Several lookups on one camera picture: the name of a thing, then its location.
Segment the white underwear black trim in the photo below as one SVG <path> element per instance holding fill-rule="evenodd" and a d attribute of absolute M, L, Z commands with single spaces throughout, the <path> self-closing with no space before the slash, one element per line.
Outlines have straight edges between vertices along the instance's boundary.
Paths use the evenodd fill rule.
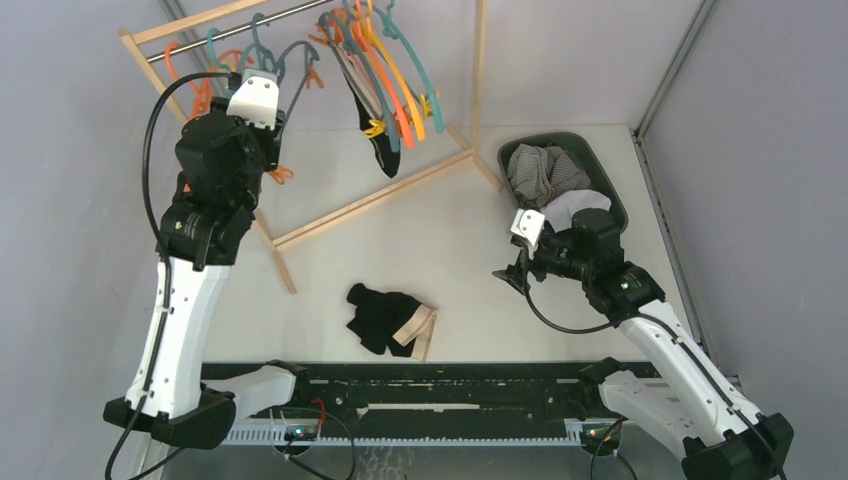
<path fill-rule="evenodd" d="M 601 209 L 609 211 L 611 200 L 604 194 L 590 190 L 570 190 L 555 199 L 540 212 L 555 232 L 568 230 L 572 227 L 572 217 L 584 209 Z"/>

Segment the black underwear beige waistband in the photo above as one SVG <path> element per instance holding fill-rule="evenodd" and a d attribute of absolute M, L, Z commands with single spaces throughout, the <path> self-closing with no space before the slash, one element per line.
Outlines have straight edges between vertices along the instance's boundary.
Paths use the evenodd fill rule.
<path fill-rule="evenodd" d="M 346 324 L 368 351 L 420 362 L 428 359 L 438 311 L 402 292 L 380 292 L 362 283 L 351 287 L 346 300 L 354 317 Z"/>

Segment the orange clip hanger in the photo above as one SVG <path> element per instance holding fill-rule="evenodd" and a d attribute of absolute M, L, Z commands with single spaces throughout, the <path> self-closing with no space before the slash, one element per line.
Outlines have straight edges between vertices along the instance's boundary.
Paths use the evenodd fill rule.
<path fill-rule="evenodd" d="M 171 57 L 173 51 L 179 46 L 179 42 L 172 41 L 166 45 L 164 50 L 165 66 L 169 75 L 171 76 L 171 79 L 174 81 L 178 80 L 179 76 L 177 75 L 176 70 L 173 67 Z M 254 63 L 254 57 L 249 54 L 246 54 L 243 50 L 230 49 L 217 57 L 213 65 L 210 67 L 210 70 L 212 72 L 235 71 L 241 73 L 246 66 L 252 66 Z M 192 102 L 191 112 L 188 115 L 188 118 L 193 119 L 209 111 L 213 92 L 209 78 L 204 78 L 200 83 L 198 83 L 197 81 L 192 81 L 189 83 L 189 87 L 191 88 L 194 94 L 194 98 Z"/>

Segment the teal hanger front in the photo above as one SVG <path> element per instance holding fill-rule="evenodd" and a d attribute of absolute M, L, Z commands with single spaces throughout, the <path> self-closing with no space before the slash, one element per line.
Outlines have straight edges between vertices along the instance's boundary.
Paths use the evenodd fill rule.
<path fill-rule="evenodd" d="M 219 33 L 219 29 L 212 27 L 207 31 L 206 35 L 206 48 L 212 57 L 211 68 L 216 72 L 238 73 L 241 53 L 237 49 L 229 49 L 223 53 L 218 53 L 215 48 L 214 37 Z"/>

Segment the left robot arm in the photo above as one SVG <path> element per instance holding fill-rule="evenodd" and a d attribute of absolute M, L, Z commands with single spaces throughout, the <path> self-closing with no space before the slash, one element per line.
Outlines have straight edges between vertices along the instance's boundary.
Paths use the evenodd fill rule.
<path fill-rule="evenodd" d="M 216 97 L 208 113 L 182 129 L 175 147 L 182 170 L 156 236 L 160 262 L 148 338 L 127 392 L 103 411 L 106 422 L 172 447 L 211 450 L 239 420 L 272 406 L 298 417 L 313 401 L 311 388 L 281 361 L 224 380 L 201 378 L 211 317 L 281 137 L 279 126 L 253 125 L 228 106 Z"/>

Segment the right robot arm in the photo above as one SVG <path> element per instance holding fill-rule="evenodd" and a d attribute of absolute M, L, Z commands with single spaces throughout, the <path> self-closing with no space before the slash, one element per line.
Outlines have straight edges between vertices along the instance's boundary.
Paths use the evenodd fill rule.
<path fill-rule="evenodd" d="M 780 413 L 766 415 L 718 369 L 683 327 L 659 284 L 626 260 L 621 229 L 604 209 L 575 213 L 556 233 L 545 215 L 519 209 L 511 242 L 516 262 L 495 277 L 520 292 L 546 326 L 586 335 L 615 329 L 648 359 L 675 396 L 654 394 L 621 362 L 598 361 L 581 373 L 579 406 L 592 416 L 608 411 L 630 420 L 670 451 L 688 479 L 783 479 L 794 430 Z M 532 300 L 529 279 L 576 280 L 606 321 L 588 328 L 558 325 Z"/>

